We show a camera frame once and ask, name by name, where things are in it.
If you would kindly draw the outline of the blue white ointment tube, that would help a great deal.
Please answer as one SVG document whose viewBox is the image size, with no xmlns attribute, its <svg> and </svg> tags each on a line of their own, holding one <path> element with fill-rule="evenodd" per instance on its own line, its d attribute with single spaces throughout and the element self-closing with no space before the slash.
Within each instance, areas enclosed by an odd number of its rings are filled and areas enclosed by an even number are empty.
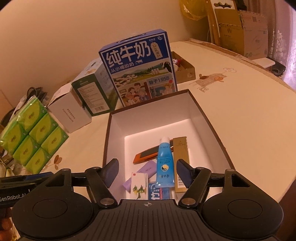
<svg viewBox="0 0 296 241">
<path fill-rule="evenodd" d="M 160 139 L 156 175 L 158 187 L 172 188 L 175 186 L 174 160 L 169 137 Z"/>
</svg>

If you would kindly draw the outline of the gold slim carton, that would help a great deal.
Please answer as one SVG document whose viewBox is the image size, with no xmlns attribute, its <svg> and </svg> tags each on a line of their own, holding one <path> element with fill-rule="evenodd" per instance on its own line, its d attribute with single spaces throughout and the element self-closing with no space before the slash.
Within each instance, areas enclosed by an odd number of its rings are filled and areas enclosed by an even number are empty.
<svg viewBox="0 0 296 241">
<path fill-rule="evenodd" d="M 177 173 L 177 161 L 183 159 L 189 163 L 189 153 L 186 137 L 173 138 L 173 158 L 174 158 L 174 172 L 175 172 L 175 193 L 183 193 L 187 191 L 184 183 Z"/>
</svg>

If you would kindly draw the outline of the small white medicine box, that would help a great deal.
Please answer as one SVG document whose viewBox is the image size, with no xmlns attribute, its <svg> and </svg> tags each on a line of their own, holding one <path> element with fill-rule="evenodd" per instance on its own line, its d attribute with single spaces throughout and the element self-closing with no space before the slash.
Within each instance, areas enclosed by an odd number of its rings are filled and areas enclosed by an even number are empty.
<svg viewBox="0 0 296 241">
<path fill-rule="evenodd" d="M 135 200 L 146 200 L 148 198 L 148 174 L 132 173 L 130 197 Z"/>
</svg>

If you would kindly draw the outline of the blue dental floss pick box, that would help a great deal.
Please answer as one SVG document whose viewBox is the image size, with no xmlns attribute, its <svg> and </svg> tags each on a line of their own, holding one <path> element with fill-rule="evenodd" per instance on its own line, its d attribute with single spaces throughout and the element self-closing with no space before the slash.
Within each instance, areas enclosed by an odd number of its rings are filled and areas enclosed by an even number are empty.
<svg viewBox="0 0 296 241">
<path fill-rule="evenodd" d="M 174 194 L 169 187 L 158 187 L 156 182 L 149 183 L 148 186 L 149 200 L 168 200 L 174 199 Z"/>
</svg>

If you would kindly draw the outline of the orange utility knife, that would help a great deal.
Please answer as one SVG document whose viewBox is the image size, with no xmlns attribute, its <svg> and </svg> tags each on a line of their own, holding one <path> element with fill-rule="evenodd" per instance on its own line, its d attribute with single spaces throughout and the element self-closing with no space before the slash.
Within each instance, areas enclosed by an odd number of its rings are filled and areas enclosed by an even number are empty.
<svg viewBox="0 0 296 241">
<path fill-rule="evenodd" d="M 133 164 L 140 164 L 157 158 L 159 146 L 154 146 L 135 155 Z"/>
</svg>

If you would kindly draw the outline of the green tissue pack bundle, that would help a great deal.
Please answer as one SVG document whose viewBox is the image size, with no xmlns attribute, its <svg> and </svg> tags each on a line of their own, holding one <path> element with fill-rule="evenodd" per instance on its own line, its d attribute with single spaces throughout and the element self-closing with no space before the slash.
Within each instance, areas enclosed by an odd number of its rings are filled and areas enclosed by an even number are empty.
<svg viewBox="0 0 296 241">
<path fill-rule="evenodd" d="M 38 174 L 67 139 L 41 101 L 32 96 L 1 131 L 1 148 L 29 173 Z"/>
</svg>

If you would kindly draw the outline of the white cardboard box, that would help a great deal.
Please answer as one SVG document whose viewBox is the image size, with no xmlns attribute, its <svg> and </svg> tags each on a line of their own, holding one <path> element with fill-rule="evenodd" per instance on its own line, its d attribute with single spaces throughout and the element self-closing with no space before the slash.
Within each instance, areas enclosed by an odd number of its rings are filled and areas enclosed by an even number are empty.
<svg viewBox="0 0 296 241">
<path fill-rule="evenodd" d="M 91 114 L 84 107 L 71 83 L 63 85 L 55 92 L 48 109 L 69 133 L 92 122 Z"/>
</svg>

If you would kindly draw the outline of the dark green labelled box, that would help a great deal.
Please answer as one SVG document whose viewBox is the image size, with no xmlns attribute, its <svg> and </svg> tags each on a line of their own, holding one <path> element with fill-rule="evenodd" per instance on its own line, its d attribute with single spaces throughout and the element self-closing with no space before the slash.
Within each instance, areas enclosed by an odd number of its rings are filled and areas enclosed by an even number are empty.
<svg viewBox="0 0 296 241">
<path fill-rule="evenodd" d="M 92 116 L 115 110 L 118 94 L 101 60 L 92 60 L 71 82 Z"/>
</svg>

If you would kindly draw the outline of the small open cardboard tray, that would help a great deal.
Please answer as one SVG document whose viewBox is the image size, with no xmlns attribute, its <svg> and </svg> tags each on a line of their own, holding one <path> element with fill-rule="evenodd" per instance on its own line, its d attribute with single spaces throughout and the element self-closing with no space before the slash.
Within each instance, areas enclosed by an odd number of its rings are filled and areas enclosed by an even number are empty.
<svg viewBox="0 0 296 241">
<path fill-rule="evenodd" d="M 177 84 L 196 79 L 195 67 L 183 57 L 171 51 L 171 57 L 175 68 Z"/>
</svg>

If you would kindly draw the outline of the blue milk carton box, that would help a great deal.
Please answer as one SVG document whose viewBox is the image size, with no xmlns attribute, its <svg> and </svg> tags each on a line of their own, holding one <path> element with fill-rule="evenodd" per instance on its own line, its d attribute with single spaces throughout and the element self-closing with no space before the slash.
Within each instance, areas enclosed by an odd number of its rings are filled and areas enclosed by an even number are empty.
<svg viewBox="0 0 296 241">
<path fill-rule="evenodd" d="M 178 90 L 168 34 L 162 29 L 106 45 L 99 55 L 124 107 Z"/>
</svg>

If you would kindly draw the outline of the large brown cardboard box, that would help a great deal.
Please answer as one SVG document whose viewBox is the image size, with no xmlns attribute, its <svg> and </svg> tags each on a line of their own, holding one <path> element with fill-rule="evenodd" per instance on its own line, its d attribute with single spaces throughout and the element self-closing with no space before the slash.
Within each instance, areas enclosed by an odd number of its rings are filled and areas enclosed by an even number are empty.
<svg viewBox="0 0 296 241">
<path fill-rule="evenodd" d="M 250 11 L 215 9 L 221 46 L 251 60 L 265 58 L 268 29 L 265 16 Z"/>
</svg>

